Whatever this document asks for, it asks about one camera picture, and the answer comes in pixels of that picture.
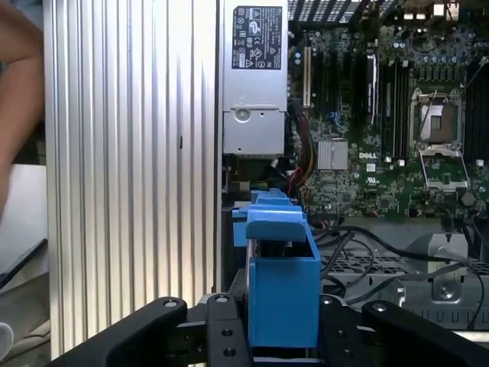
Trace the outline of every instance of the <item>regulatory label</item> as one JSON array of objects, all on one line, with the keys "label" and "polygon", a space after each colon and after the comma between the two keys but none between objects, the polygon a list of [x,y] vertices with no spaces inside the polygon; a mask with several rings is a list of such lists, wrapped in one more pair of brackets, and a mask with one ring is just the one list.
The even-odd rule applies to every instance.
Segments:
[{"label": "regulatory label", "polygon": [[280,70],[282,7],[238,6],[233,18],[233,69]]}]

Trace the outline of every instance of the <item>skin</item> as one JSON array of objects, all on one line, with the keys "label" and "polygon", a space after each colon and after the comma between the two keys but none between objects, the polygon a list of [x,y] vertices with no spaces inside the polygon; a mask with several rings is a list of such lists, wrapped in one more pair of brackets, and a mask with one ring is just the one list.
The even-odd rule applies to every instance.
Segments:
[{"label": "skin", "polygon": [[0,1],[0,215],[11,165],[44,111],[43,34],[15,7]]}]

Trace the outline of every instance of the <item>ram slot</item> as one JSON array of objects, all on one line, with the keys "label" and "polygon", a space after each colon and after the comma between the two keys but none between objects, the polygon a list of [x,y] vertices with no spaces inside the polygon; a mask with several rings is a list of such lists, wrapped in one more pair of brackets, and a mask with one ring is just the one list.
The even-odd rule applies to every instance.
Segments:
[{"label": "ram slot", "polygon": [[409,68],[400,61],[382,68],[383,74],[383,158],[406,159],[409,119]]},{"label": "ram slot", "polygon": [[467,88],[465,107],[464,158],[467,163],[476,159],[489,161],[489,65],[474,63],[467,68]]}]

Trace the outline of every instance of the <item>ribbed metal panel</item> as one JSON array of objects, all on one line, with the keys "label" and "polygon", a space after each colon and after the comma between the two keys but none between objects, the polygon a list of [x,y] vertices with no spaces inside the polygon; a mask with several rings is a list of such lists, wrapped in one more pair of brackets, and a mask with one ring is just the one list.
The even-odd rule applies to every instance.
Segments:
[{"label": "ribbed metal panel", "polygon": [[216,14],[44,0],[53,357],[215,283]]}]

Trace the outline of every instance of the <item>hole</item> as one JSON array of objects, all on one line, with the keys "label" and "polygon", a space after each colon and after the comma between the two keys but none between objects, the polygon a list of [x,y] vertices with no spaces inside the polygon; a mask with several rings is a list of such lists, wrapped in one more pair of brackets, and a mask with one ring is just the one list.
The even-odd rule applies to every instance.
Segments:
[{"label": "hole", "polygon": [[224,349],[223,353],[226,357],[234,357],[234,356],[236,356],[236,349],[226,348],[226,349]]}]

